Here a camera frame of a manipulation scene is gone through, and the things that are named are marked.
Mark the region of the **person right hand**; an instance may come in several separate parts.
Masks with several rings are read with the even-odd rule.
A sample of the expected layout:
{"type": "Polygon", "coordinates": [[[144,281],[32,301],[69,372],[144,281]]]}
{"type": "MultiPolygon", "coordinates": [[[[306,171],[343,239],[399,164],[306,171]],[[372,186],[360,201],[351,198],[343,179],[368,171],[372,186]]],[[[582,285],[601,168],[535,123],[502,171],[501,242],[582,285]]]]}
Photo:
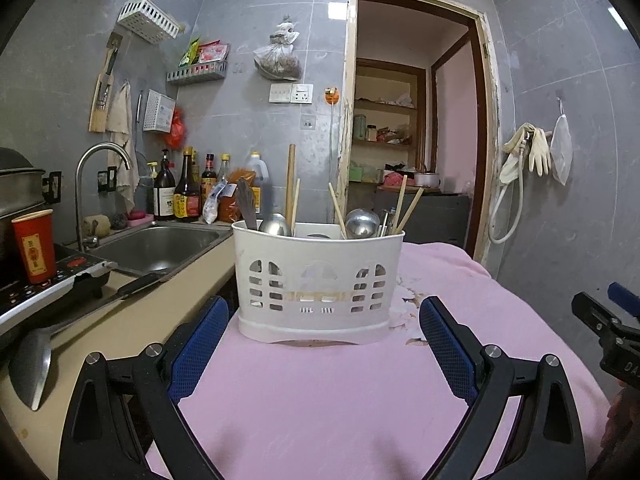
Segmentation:
{"type": "Polygon", "coordinates": [[[606,452],[631,452],[639,447],[639,390],[620,382],[620,392],[608,410],[601,442],[606,452]]]}

